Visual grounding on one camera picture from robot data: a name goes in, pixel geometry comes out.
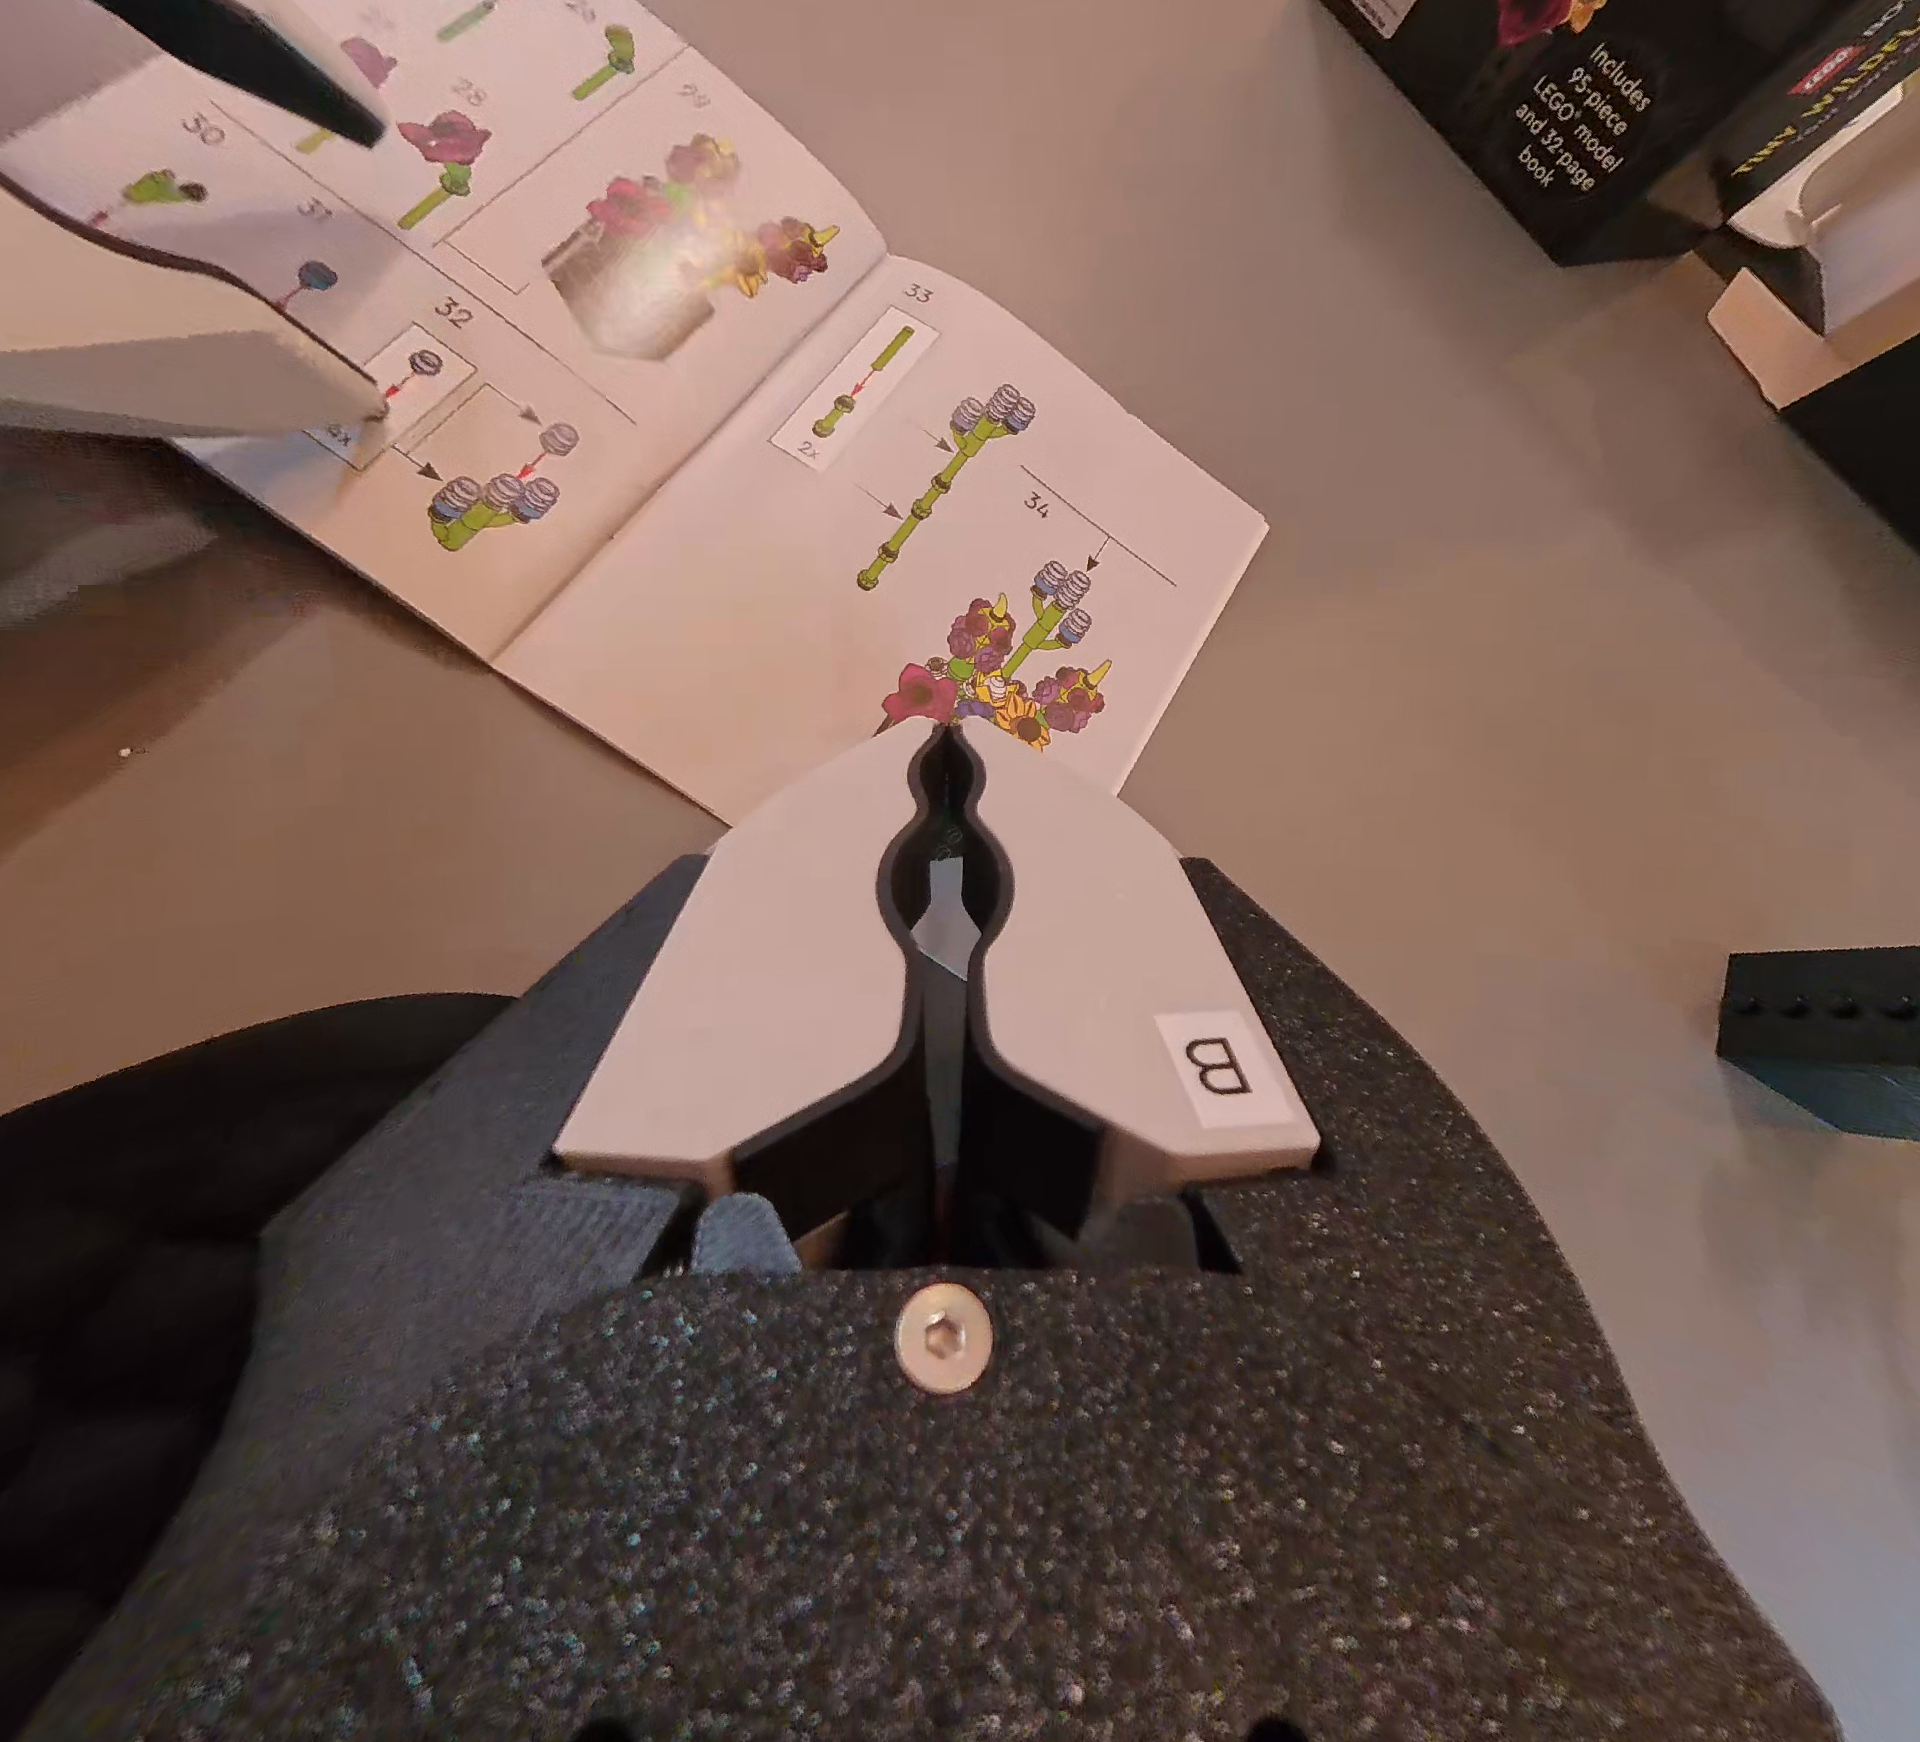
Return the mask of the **black padded cushion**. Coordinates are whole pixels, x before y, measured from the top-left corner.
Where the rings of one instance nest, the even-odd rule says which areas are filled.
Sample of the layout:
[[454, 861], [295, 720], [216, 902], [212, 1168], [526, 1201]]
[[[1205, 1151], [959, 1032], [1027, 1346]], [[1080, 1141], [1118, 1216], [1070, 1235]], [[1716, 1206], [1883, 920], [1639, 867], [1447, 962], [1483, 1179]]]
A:
[[4, 1673], [51, 1678], [194, 1490], [254, 1352], [262, 1236], [504, 996], [310, 1009], [4, 1113]]

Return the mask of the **black lego set box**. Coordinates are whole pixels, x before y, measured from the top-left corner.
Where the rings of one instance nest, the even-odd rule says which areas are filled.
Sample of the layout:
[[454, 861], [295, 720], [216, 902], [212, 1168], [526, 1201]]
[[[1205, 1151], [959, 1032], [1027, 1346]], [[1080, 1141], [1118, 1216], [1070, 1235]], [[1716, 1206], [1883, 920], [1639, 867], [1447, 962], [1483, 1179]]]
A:
[[1713, 225], [1704, 153], [1782, 56], [1761, 0], [1321, 0], [1560, 266]]

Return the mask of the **open black carton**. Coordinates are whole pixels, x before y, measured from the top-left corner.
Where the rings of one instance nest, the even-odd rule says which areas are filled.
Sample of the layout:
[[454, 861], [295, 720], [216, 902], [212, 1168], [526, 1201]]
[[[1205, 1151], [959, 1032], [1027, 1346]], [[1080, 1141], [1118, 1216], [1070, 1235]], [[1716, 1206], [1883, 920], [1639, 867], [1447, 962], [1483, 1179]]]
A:
[[1709, 158], [1709, 325], [1771, 412], [1919, 540], [1919, 0], [1862, 0]]

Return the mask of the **lego instruction booklet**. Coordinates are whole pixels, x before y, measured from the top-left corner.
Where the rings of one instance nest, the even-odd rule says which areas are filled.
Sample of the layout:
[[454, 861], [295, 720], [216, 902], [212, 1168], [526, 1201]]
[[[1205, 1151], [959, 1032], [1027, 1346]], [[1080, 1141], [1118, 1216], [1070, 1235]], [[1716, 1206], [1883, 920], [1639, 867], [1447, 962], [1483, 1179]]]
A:
[[216, 475], [531, 696], [738, 820], [899, 722], [1115, 790], [1268, 537], [1252, 504], [878, 221], [637, 0], [312, 0], [393, 63], [356, 170], [397, 265], [343, 331], [364, 468]]

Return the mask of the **black block with holes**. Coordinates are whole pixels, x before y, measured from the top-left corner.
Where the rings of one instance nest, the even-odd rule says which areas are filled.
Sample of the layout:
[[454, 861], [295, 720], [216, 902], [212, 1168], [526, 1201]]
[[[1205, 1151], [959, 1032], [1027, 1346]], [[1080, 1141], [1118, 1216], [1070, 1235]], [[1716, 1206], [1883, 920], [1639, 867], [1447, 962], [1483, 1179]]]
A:
[[1919, 1139], [1919, 950], [1733, 953], [1716, 1054], [1834, 1130]]

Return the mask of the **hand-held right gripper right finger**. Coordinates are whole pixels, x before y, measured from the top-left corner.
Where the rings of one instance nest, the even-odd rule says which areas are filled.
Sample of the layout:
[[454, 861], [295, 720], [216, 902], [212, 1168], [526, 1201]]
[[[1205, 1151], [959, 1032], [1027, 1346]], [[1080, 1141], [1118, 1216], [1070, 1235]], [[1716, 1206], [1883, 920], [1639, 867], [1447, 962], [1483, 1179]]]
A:
[[1322, 1136], [1183, 855], [1000, 730], [958, 730], [967, 970], [959, 1178], [1059, 1235]]

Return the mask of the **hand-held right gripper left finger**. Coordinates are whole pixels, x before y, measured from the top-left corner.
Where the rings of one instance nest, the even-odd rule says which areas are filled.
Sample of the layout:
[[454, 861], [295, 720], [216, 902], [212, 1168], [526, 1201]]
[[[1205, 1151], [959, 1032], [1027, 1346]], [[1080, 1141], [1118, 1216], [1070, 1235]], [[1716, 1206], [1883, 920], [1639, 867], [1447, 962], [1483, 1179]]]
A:
[[928, 1214], [914, 927], [950, 755], [903, 722], [713, 847], [552, 1144], [566, 1170], [757, 1194], [797, 1239], [888, 1197]]

